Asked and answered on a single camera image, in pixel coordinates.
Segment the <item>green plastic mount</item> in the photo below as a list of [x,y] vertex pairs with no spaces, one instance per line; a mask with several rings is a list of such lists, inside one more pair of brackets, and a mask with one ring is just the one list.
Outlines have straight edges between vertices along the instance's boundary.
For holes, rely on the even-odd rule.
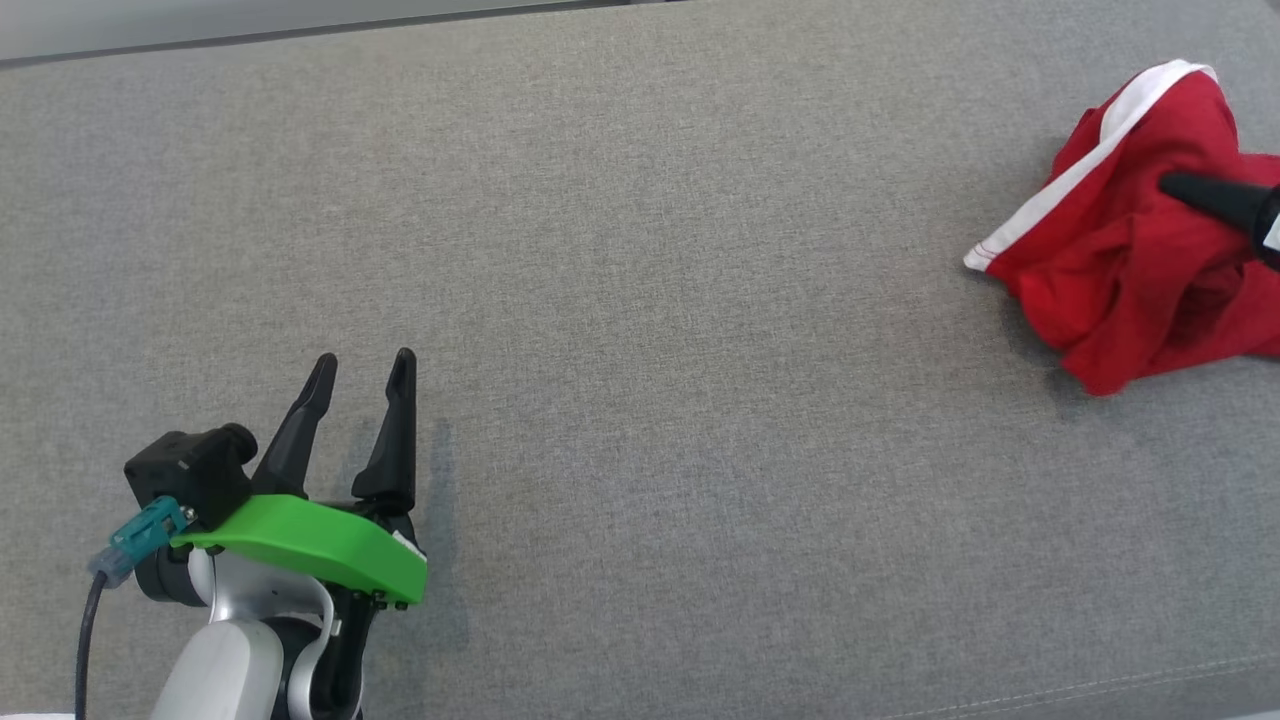
[[426,592],[426,560],[371,520],[292,495],[256,495],[209,533],[183,533],[174,547],[221,546],[266,565],[344,588],[387,593],[417,605]]

